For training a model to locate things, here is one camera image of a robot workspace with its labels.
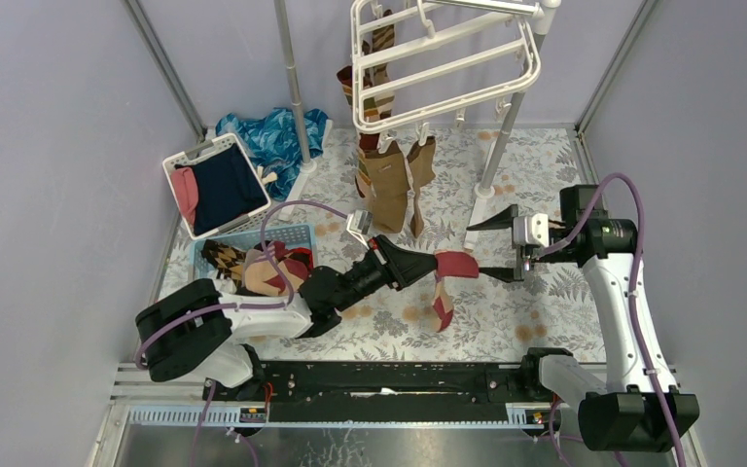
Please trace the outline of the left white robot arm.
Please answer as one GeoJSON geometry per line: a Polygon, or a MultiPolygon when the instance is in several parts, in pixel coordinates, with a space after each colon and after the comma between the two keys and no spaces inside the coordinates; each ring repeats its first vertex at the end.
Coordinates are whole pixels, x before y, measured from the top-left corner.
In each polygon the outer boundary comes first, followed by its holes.
{"type": "Polygon", "coordinates": [[[249,345],[229,347],[229,342],[320,337],[340,323],[342,312],[374,292],[403,290],[438,265],[433,254],[403,249],[377,235],[348,271],[316,267],[291,299],[236,295],[224,303],[211,280],[198,279],[136,316],[141,344],[134,363],[153,382],[196,374],[249,400],[262,390],[261,362],[249,345]]]}

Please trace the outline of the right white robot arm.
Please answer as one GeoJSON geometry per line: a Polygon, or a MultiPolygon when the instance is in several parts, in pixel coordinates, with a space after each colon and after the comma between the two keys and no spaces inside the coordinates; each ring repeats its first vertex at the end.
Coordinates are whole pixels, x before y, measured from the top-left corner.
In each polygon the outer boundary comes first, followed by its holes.
{"type": "Polygon", "coordinates": [[[699,403],[681,392],[658,343],[645,297],[639,224],[610,217],[602,193],[600,185],[561,190],[563,218],[555,224],[544,213],[522,215],[512,204],[468,229],[512,233],[515,267],[485,274],[518,282],[536,264],[573,263],[596,306],[606,377],[583,368],[566,349],[532,347],[517,378],[522,394],[534,401],[551,395],[575,410],[590,450],[671,451],[684,465],[683,437],[699,418],[699,403]]]}

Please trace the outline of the red striped sock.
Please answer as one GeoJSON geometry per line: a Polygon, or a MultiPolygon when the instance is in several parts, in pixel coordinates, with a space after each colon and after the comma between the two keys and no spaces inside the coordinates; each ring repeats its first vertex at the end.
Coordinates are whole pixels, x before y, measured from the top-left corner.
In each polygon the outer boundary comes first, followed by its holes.
{"type": "Polygon", "coordinates": [[[461,280],[479,277],[479,264],[469,251],[438,250],[433,253],[437,262],[433,272],[435,280],[431,309],[436,316],[436,331],[446,330],[455,313],[453,286],[461,280]]]}

